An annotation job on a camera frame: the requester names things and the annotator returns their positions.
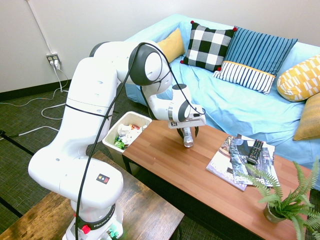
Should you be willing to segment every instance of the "sticker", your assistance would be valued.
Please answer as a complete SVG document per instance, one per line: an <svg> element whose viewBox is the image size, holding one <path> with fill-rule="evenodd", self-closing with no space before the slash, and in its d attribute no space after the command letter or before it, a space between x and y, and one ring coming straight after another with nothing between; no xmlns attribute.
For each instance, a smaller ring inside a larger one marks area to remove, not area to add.
<svg viewBox="0 0 320 240"><path fill-rule="evenodd" d="M107 177L107 176L105 176L105 175L103 175L103 174L99 174L99 176L96 178L96 180L97 181L99 181L99 182L101 182L101 183L103 183L103 184L107 184L108 183L108 181L109 181L109 179L110 179L110 177Z"/></svg>

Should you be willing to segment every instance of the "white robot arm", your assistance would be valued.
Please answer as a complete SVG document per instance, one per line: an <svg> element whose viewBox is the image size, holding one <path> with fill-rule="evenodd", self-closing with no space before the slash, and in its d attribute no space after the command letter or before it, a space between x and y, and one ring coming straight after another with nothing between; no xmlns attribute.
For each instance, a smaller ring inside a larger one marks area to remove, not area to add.
<svg viewBox="0 0 320 240"><path fill-rule="evenodd" d="M86 155L88 145L101 141L108 133L121 82L142 86L153 118L168 121L171 128L206 124L204 115L193 110L202 112L201 106L191 107L187 86L176 86L173 100L157 98L171 86L173 76L166 59L153 46L158 45L108 42L96 50L94 57L81 60L57 136L30 160L28 172L37 183L70 199L74 211L79 208L78 237L75 218L63 239L110 240L123 234L123 211L117 203L123 189L122 174L97 159L88 162Z"/></svg>

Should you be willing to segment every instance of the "magazine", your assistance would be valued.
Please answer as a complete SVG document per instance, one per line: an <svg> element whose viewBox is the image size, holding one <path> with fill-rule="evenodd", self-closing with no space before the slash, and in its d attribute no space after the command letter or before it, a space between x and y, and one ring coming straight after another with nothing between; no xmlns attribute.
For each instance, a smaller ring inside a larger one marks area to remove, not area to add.
<svg viewBox="0 0 320 240"><path fill-rule="evenodd" d="M206 166L206 169L211 173L217 175L219 178L225 180L229 184L244 191L247 185L242 183L237 184L234 181L233 166L231 164L231 155L229 152L232 139L232 136L227 137L222 146L211 159L208 166Z"/></svg>
<svg viewBox="0 0 320 240"><path fill-rule="evenodd" d="M238 136L233 138L230 144L230 154L231 154L231 164L233 168L234 182L237 184L247 184L252 185L253 183L246 178L240 176L238 173L248 174L255 176L249 169L244 165L247 163L247 158L250 153L251 147L254 145L255 141L251 138ZM278 179L275 167L274 167L274 152L275 147L268 145L266 142L263 143L261 154L258 158L258 163L254 166L261 170L271 174L274 178ZM264 178L258 178L262 184L267 187L272 185Z"/></svg>

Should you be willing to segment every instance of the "wooden side table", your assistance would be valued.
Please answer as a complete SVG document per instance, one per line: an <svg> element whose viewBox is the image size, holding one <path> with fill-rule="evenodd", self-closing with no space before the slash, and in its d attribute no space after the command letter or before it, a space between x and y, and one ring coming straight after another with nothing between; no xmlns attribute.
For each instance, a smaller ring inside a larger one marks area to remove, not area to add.
<svg viewBox="0 0 320 240"><path fill-rule="evenodd" d="M121 240L171 240L184 214L127 173L102 152L93 155L121 171L123 191L119 203L123 209ZM23 217L0 235L0 240L61 240L72 221L70 200L49 193Z"/></svg>

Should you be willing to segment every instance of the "can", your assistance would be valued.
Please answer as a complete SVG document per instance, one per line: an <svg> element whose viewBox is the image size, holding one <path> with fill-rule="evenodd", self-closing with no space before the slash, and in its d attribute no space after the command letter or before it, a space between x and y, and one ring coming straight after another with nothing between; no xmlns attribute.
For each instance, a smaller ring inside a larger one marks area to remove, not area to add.
<svg viewBox="0 0 320 240"><path fill-rule="evenodd" d="M186 148L191 148L194 145L190 127L183 127L183 144Z"/></svg>

